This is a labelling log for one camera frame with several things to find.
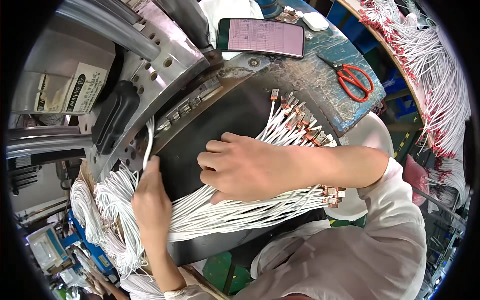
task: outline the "black work surface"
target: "black work surface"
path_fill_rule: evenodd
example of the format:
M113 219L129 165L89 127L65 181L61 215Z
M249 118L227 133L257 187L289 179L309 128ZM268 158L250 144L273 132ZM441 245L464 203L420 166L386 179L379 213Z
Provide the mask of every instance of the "black work surface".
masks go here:
M255 138L263 130L270 113L272 89L280 88L280 95L293 91L293 88L281 87L288 88L290 85L266 74L254 75L195 118L157 154L161 159L165 189L172 201L203 186L200 181L202 169L197 163L197 156L206 150L208 141L220 140L224 132ZM307 103L318 119L316 126L323 125L325 133L332 133L336 139L332 127L313 99L299 93L294 95L300 102ZM275 227L215 233L175 242L170 254L177 265L191 264L245 244Z

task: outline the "scissors blade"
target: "scissors blade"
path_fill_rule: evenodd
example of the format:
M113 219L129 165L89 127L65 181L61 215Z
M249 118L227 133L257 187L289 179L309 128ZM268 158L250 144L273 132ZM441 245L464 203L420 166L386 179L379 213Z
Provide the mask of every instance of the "scissors blade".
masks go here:
M324 59L322 56L320 56L320 54L317 54L318 58L320 58L321 60L323 60L327 65L329 65L330 67L332 67L332 69L334 69L335 71L340 71L339 70L339 67L336 63L332 63L331 61L328 61L326 59Z

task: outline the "clear plastic bag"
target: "clear plastic bag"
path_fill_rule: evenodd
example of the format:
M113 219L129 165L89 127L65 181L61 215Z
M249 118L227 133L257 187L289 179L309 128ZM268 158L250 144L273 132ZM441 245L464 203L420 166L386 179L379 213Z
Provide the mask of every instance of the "clear plastic bag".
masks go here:
M413 160L410 154L407 155L407 163L405 164L405 170L403 171L403 180L409 183L411 186L419 189L420 191L426 194L430 194L427 178L427 171L425 171L422 166L417 164L417 162ZM412 202L416 206L422 205L425 200L425 197L413 192Z

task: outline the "bolt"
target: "bolt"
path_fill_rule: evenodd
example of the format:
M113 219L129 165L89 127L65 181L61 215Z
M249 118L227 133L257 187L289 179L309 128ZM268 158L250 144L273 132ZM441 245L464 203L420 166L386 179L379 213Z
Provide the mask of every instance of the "bolt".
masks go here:
M260 61L256 58L253 58L248 61L248 65L251 66L252 68L256 68L260 65Z

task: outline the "smartphone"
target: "smartphone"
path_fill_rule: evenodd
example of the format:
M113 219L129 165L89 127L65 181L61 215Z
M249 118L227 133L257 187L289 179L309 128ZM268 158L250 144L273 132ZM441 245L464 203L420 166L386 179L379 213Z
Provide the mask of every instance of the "smartphone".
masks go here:
M221 19L217 49L270 53L303 58L305 32L302 26L260 19Z

